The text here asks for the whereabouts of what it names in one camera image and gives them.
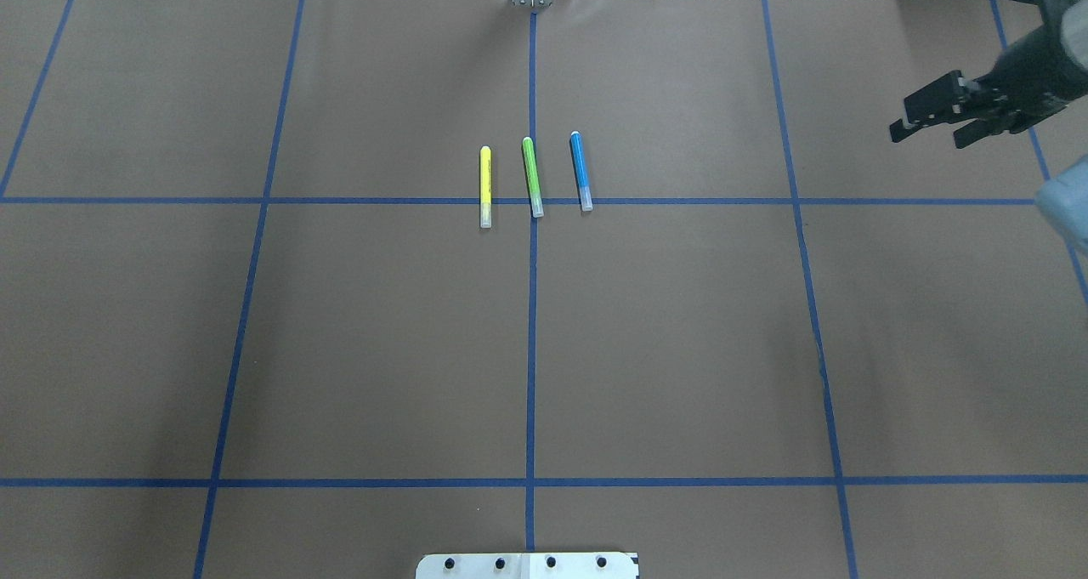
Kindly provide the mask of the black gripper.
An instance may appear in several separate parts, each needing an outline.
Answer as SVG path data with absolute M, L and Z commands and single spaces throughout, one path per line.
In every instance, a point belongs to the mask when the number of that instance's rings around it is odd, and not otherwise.
M 955 148 L 963 150 L 1002 133 L 1021 133 L 1063 111 L 1085 96 L 1085 39 L 1068 41 L 1058 30 L 1038 26 L 1012 44 L 994 67 L 976 82 L 950 71 L 903 99 L 903 118 L 891 122 L 894 144 L 940 123 L 972 121 L 955 130 Z M 994 116 L 987 110 L 987 90 L 994 94 Z

